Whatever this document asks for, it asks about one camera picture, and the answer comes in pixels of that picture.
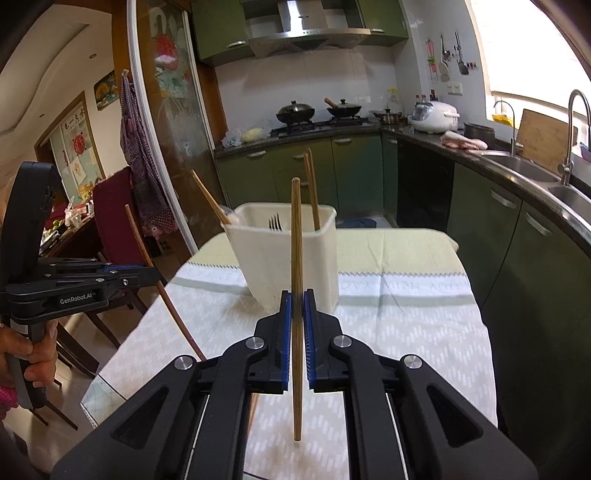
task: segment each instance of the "kitchen utensil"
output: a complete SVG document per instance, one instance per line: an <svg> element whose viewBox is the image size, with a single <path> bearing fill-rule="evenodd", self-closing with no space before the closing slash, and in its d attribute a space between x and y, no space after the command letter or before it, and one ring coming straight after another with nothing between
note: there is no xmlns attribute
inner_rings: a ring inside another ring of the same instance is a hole
<svg viewBox="0 0 591 480"><path fill-rule="evenodd" d="M154 264L152 263L152 259L150 258L150 255L146 250L144 241L142 240L142 237L139 234L138 226L135 223L134 215L133 213L131 213L131 209L129 208L128 204L125 205L125 212L127 213L127 220L129 221L129 226L131 227L131 230L134 233L135 242L138 244L139 251L141 252L142 257L144 258L145 264L148 267L153 267ZM156 288L158 288L158 292L160 293L160 296L162 297L162 300L166 305L166 308L170 312L170 315L174 319L174 322L177 324L178 329L181 331L185 339L188 341L191 348L195 351L195 353L202 362L207 360L207 358L205 357L205 355L203 355L203 352L197 345L197 342L191 335L191 332L189 332L188 328L184 324L183 319L178 314L177 309L174 308L173 302L170 300L170 297L168 296L168 293L166 292L166 289L164 288L164 285L162 285L162 282L160 280L156 284Z"/></svg>
<svg viewBox="0 0 591 480"><path fill-rule="evenodd" d="M314 109L307 103L297 103L295 100L291 101L291 105L282 107L277 112L277 119L287 125L298 124L300 122L307 122L314 116Z"/></svg>
<svg viewBox="0 0 591 480"><path fill-rule="evenodd" d="M329 113L335 118L344 118L346 116L355 116L361 110L361 105L355 105L354 103L345 102L344 98L341 98L340 105L337 108L327 108Z"/></svg>
<svg viewBox="0 0 591 480"><path fill-rule="evenodd" d="M449 61L449 57L451 56L451 52L445 49L443 45L443 35L441 35L441 61L439 62L439 73L441 74L440 78L442 82L449 82L449 68L447 67L447 62Z"/></svg>
<svg viewBox="0 0 591 480"><path fill-rule="evenodd" d="M579 131L574 128L574 138ZM558 173L567 155L565 145L569 142L569 126L565 122L556 120L532 110L523 110L517 143L523 145L521 156L533 160L553 173Z"/></svg>
<svg viewBox="0 0 591 480"><path fill-rule="evenodd" d="M220 222L224 223L225 225L230 224L231 222L228 219L228 216L224 213L224 211L217 204L215 198L213 198L212 194L209 193L209 191L207 190L207 188L205 187L205 185L203 184L201 179L197 176L197 174L195 173L194 170L191 170L191 174L193 175L193 179L195 180L195 182L197 182L197 185L199 185L199 188L203 192L203 195L205 195L205 198L209 202L209 205L212 206L213 211L215 212L217 217L220 219Z"/></svg>
<svg viewBox="0 0 591 480"><path fill-rule="evenodd" d="M399 124L402 118L401 113L391 113L389 108L386 108L383 112L374 112L374 116L379 118L380 123L384 125Z"/></svg>
<svg viewBox="0 0 591 480"><path fill-rule="evenodd" d="M304 369L304 280L301 240L300 179L291 179L291 379L293 381L294 440L301 440Z"/></svg>
<svg viewBox="0 0 591 480"><path fill-rule="evenodd" d="M316 191L316 172L314 170L314 160L312 158L312 149L308 148L304 152L304 165L306 167L306 177L308 178L308 191L310 192L310 205L312 206L312 217L314 219L314 230L320 230L320 215L318 213L318 192Z"/></svg>
<svg viewBox="0 0 591 480"><path fill-rule="evenodd" d="M456 42L457 42L457 52L460 56L460 59L457 61L457 66L460 67L460 73L462 75L470 75L470 70L468 70L468 67L466 67L466 64L464 63L464 60L462 58L462 46L460 45L460 37L458 36L457 32L456 32Z"/></svg>
<svg viewBox="0 0 591 480"><path fill-rule="evenodd" d="M326 97L326 98L324 99L324 102L325 102L326 104L328 104L328 105L329 105L331 108L338 108L338 107L339 107L339 105L337 105L336 103L334 103L334 102L333 102L333 101L332 101L330 98L328 98L328 97Z"/></svg>
<svg viewBox="0 0 591 480"><path fill-rule="evenodd" d="M486 145L488 145L489 150L494 150L496 142L494 128L473 124L470 122L464 122L464 137L482 140Z"/></svg>
<svg viewBox="0 0 591 480"><path fill-rule="evenodd" d="M269 218L269 228L276 232L283 231L283 228L281 228L281 221L279 220L279 213L276 213L271 218Z"/></svg>
<svg viewBox="0 0 591 480"><path fill-rule="evenodd" d="M459 116L456 108L448 103L419 102L410 121L416 130L432 134L457 130Z"/></svg>

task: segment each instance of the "cutting board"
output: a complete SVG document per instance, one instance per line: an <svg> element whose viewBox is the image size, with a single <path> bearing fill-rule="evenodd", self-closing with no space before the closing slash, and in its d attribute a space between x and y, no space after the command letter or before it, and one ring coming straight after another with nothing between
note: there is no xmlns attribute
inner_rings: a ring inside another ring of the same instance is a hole
<svg viewBox="0 0 591 480"><path fill-rule="evenodd" d="M574 142L578 133L577 128L574 127ZM567 154L568 137L567 123L532 110L523 110L519 133L517 133L517 143L523 145L522 157L558 173L558 164L564 161Z"/></svg>

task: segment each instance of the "wall cabinet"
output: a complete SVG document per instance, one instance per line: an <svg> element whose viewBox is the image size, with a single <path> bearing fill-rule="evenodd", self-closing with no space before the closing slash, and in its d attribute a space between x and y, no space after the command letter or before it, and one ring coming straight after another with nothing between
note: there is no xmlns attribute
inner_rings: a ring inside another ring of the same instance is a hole
<svg viewBox="0 0 591 480"><path fill-rule="evenodd" d="M191 2L199 58L218 65L252 56L240 0Z"/></svg>
<svg viewBox="0 0 591 480"><path fill-rule="evenodd" d="M408 31L398 0L357 0L365 28L372 35L363 45L392 46L404 38Z"/></svg>

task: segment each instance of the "faucet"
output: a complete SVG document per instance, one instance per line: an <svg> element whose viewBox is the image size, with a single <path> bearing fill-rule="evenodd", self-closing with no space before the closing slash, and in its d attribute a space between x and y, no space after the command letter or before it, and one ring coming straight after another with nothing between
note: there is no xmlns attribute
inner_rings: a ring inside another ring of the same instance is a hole
<svg viewBox="0 0 591 480"><path fill-rule="evenodd" d="M569 143L566 145L566 156L564 158L564 162L558 165L558 171L561 174L560 183L562 185L568 185L570 183L570 174L573 172L573 161L570 159L570 153L573 148L573 140L574 140L574 131L573 131L573 103L576 96L580 96L581 100L585 104L585 112L587 113L587 133L589 134L588 138L588 146L591 148L591 127L589 123L591 122L591 109L589 108L589 102L587 101L587 97L581 92L580 90L573 90L570 93L569 98Z"/></svg>
<svg viewBox="0 0 591 480"><path fill-rule="evenodd" d="M513 110L511 104L506 100L497 100L492 107L496 107L497 103L506 103L507 105L509 105L509 108L511 108L511 111L513 112L513 135L511 136L511 157L515 157L515 145L517 143L517 138L515 136L515 110Z"/></svg>

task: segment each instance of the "white tile wall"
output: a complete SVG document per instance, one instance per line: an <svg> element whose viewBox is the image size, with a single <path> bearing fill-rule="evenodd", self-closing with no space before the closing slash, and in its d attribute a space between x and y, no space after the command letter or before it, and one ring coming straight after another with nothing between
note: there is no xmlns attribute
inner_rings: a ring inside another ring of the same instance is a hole
<svg viewBox="0 0 591 480"><path fill-rule="evenodd" d="M284 127L275 114L292 100L316 109L313 121L331 118L324 98L345 98L368 110L380 110L388 88L396 87L392 51L388 47L316 50L265 59L245 59L216 68L228 128L250 128L265 121Z"/></svg>

